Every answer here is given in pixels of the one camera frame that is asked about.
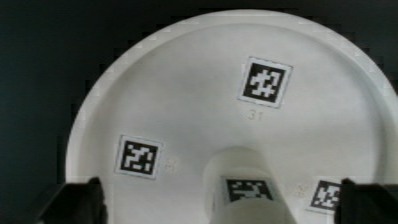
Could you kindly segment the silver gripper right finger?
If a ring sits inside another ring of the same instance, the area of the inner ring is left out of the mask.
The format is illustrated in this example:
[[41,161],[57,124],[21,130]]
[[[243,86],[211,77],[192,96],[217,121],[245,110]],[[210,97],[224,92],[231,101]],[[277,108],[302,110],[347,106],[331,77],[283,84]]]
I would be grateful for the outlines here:
[[334,224],[398,224],[398,184],[341,180]]

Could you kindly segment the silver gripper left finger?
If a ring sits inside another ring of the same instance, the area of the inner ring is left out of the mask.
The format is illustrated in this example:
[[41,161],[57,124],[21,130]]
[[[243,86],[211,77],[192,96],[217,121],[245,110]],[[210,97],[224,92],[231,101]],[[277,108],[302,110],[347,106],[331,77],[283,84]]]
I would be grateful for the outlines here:
[[108,224],[101,179],[64,183],[34,224]]

